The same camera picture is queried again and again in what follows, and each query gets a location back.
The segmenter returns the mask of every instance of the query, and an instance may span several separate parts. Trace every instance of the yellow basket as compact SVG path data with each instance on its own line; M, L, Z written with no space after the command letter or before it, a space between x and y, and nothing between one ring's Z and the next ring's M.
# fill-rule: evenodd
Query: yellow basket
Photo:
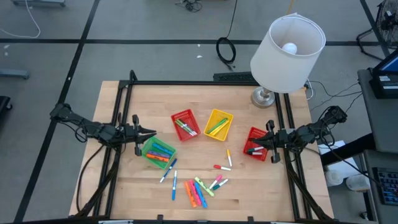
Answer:
M229 123L225 127L223 127L214 136L211 136L210 134L207 133L212 127L214 127L216 124L218 124L224 118L228 118L228 121L229 121ZM207 135L213 139L225 141L226 136L228 135L229 128L231 127L233 118L234 118L234 116L229 113L225 113L224 111L220 111L218 109L213 109L213 111L211 112L210 118L207 121L207 124L205 127L205 131L204 131L205 135Z

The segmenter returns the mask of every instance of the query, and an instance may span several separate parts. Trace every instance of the blue marker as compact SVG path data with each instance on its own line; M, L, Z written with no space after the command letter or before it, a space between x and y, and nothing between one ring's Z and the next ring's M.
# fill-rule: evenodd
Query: blue marker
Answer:
M169 174L170 170L172 170L172 168L173 168L173 166L174 166L176 161L177 161L177 159L174 159L174 161L172 162L172 165L169 167L169 169L166 171L166 173L161 178L160 183L163 182L163 180L166 178L167 174Z
M162 147L162 146L160 146L159 144L156 144L156 143L152 143L152 146L154 146L155 148L157 148L158 150L160 150L160 151L162 151L162 152L166 152L167 154L170 154L170 155L172 155L173 154L173 152L172 151L170 151L170 150L168 150L168 149L165 149L164 147Z
M175 186L177 185L177 171L174 171L174 184L173 184L173 195L172 199L175 200Z
M198 195L200 197L201 204L203 205L203 208L207 208L207 204L206 204L205 198L204 198L203 194L201 193L199 184L197 182L195 182L195 188L197 189L197 192L198 192Z

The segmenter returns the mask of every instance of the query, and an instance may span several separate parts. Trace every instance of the floor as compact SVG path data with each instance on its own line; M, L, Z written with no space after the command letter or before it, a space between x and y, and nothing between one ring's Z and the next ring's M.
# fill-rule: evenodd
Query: floor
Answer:
M381 0L367 0L376 16ZM53 108L64 82L73 75L65 102L90 119L103 80L127 79L134 69L140 80L212 80L214 73L229 72L217 58L214 44L85 44L76 67L71 67L89 13L95 0L67 0L66 7L33 5L31 11L42 33L40 39L75 39L69 44L0 44L0 67L30 71L28 80L0 78L0 95L12 98L14 109L0 132L0 223L12 222L29 181L50 124ZM100 0L88 39L169 40L218 39L231 22L233 0L204 0L203 9L191 13L174 5L177 0ZM269 25L283 16L288 0L239 1L230 39L261 40ZM297 0L292 12L315 21L327 41L354 41L370 28L359 0ZM24 5L0 1L0 27L20 35L35 35L36 29ZM0 40L10 38L0 32ZM377 41L372 34L367 41ZM237 45L236 72L250 70L257 45ZM380 47L366 47L383 56ZM326 46L309 79L322 82L337 93L357 81L359 69L378 61L363 55L357 46ZM313 83L314 108L328 96ZM356 85L350 91L358 91ZM334 98L315 108L314 120L330 105L348 108L354 96ZM348 111L348 121L333 130L336 139L350 142L370 132L363 99ZM66 217L72 201L85 145L64 126L57 126L24 220ZM330 188L335 217L341 221L367 223L362 195L344 185Z

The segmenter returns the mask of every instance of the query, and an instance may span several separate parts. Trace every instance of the plastic basket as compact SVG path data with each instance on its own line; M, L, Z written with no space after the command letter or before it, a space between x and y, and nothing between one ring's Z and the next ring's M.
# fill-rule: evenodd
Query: plastic basket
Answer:
M165 153L165 152L163 152L163 151L161 151L161 150L159 150L159 149L153 147L152 144L153 144L154 142L157 143L158 145L164 147L165 149L168 149L168 150L170 150L170 151L173 152L173 154L170 155L170 159L169 159L168 162L158 161L158 160L156 160L156 159L149 159L149 158L147 157L147 152L148 152L148 151L151 151L151 150L152 150L152 151L155 151L155 152ZM156 138L156 137L151 137L150 139L148 139L148 140L146 141L146 143L145 143L144 147L142 148L142 151L141 151L141 152L142 152L142 156L143 156L145 159L147 159L149 162L155 164L157 167L160 167L160 168L162 168L162 169L165 169L166 167L169 167L169 164L170 164L171 161L173 160L176 151L177 151L177 150L175 150L175 148L173 148L172 146L169 146L168 144L164 143L164 142L161 141L160 139L158 139L158 138Z
M216 124L218 124L224 118L228 118L229 123L225 127L223 127L216 135L212 136L207 133L212 127L214 127ZM218 109L213 109L213 111L211 112L210 118L207 121L206 128L204 130L205 135L207 135L213 139L225 141L226 136L228 135L229 128L231 127L233 118L234 118L234 116L229 113L220 111Z
M260 147L260 145L250 141L250 139L261 138L261 137L264 137L266 134L267 134L267 131L263 131L258 128L252 127L250 129L248 139L246 140L246 144L244 145L243 153L247 156L253 157L255 159L258 159L258 160L264 162L267 158L267 152L268 152L267 149L261 149L261 150L257 151L257 152L262 152L262 155L249 155L246 153L247 153L248 149L251 149L254 147Z
M188 134L184 129L182 129L180 126L178 126L174 121L180 119L182 120L185 124L187 124L192 130L194 130L197 135L190 135ZM180 141L186 141L188 139L191 139L195 136L198 136L200 134L199 126L197 121L195 120L195 117L193 116L192 110L188 109L185 111L181 111L179 113L173 114L172 115L172 122L175 127L175 131L177 132L178 138Z

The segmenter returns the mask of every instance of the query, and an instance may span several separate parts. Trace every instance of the light bulb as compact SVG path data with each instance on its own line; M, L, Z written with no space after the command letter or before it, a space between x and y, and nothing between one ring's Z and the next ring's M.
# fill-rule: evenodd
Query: light bulb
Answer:
M296 54L297 53L297 46L293 43L286 43L282 50L286 51L287 53Z

